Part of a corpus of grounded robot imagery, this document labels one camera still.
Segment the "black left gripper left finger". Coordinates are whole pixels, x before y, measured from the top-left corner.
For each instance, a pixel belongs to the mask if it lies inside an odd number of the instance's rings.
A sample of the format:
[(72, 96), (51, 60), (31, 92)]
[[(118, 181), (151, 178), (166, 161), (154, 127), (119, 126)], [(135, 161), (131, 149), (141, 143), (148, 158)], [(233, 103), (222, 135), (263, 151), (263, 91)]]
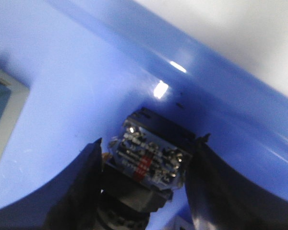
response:
[(92, 230), (101, 195), (102, 139), (88, 144), (84, 165), (67, 193), (48, 212), (44, 230)]

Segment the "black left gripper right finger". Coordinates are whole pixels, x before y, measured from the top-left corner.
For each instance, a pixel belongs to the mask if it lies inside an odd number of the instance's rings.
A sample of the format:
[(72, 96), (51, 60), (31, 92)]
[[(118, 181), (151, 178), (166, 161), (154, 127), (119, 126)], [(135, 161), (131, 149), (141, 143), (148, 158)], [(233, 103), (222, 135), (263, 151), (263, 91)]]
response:
[(288, 201), (234, 170), (208, 145), (189, 139), (192, 160), (185, 189), (197, 230), (288, 230)]

